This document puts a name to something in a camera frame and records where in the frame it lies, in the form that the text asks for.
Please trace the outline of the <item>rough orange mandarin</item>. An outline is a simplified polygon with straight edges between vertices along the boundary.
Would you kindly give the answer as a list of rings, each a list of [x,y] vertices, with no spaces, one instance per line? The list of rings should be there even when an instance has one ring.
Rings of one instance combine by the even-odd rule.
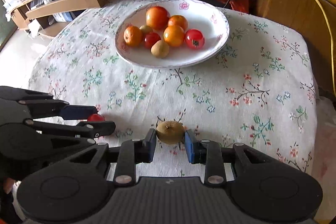
[[[180,26],[184,31],[188,29],[188,21],[184,16],[173,15],[169,18],[168,26]]]

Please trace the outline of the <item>floral white tablecloth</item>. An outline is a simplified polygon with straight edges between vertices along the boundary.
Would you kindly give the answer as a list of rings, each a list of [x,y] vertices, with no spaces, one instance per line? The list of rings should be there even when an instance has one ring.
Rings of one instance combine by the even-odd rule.
[[[177,121],[222,147],[240,142],[311,173],[317,129],[306,42],[270,20],[223,10],[228,42],[188,68],[149,69],[117,54],[118,25],[146,0],[113,1],[84,11],[50,43],[29,88],[75,105],[93,105],[116,131],[111,146]]]

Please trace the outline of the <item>red cherry tomato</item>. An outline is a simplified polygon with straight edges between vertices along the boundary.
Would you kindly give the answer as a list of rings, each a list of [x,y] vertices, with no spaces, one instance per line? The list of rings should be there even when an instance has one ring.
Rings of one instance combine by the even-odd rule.
[[[190,29],[185,33],[186,45],[192,50],[200,50],[205,45],[205,37],[197,29]]]
[[[100,114],[92,114],[87,118],[88,122],[104,122],[105,118]]]
[[[147,49],[151,49],[152,46],[154,46],[155,43],[157,41],[159,41],[160,39],[161,39],[161,37],[159,36],[159,34],[157,34],[155,32],[150,32],[150,33],[145,35],[144,47],[147,48]]]

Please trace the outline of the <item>large red-orange tomato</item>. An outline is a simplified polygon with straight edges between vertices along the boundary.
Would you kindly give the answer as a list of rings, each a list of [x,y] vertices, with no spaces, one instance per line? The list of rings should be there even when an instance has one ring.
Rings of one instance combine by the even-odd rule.
[[[163,30],[167,26],[169,13],[164,7],[154,6],[147,10],[145,19],[147,26],[154,30]]]

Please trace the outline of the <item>white floral ceramic bowl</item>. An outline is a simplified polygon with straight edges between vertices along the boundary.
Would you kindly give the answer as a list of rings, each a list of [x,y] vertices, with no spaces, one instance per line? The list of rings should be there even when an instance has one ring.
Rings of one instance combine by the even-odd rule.
[[[129,47],[123,39],[128,26],[140,27],[145,23],[147,10],[154,6],[167,9],[170,15],[182,15],[189,28],[200,30],[205,37],[205,45],[200,50],[192,50],[187,45],[172,48],[164,59],[154,57],[144,46]],[[226,44],[230,35],[227,17],[213,5],[200,0],[159,0],[135,9],[119,24],[114,45],[117,54],[126,62],[151,69],[173,69],[199,64],[215,56]]]

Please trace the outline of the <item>smooth orange mandarin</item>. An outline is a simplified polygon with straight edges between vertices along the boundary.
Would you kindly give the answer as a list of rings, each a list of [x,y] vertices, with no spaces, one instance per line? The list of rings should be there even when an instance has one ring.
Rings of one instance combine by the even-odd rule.
[[[171,47],[180,47],[184,42],[185,32],[178,25],[168,26],[163,32],[163,39]]]

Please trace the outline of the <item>small orange mandarin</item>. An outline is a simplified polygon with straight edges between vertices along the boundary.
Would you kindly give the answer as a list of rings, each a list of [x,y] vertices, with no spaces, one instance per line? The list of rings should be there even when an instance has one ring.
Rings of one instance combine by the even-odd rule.
[[[142,42],[142,31],[136,26],[129,26],[123,33],[123,39],[127,46],[138,47]]]

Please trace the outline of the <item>tan longan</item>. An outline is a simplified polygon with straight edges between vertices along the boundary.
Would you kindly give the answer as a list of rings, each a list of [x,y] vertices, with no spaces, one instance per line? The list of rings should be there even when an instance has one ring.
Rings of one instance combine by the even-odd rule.
[[[147,34],[153,32],[153,29],[148,25],[142,25],[139,29],[142,32],[143,36],[146,36]]]
[[[164,59],[169,54],[169,45],[163,40],[157,41],[151,48],[151,54],[156,58]]]
[[[176,121],[164,121],[157,125],[157,138],[165,144],[177,144],[183,140],[185,128]]]

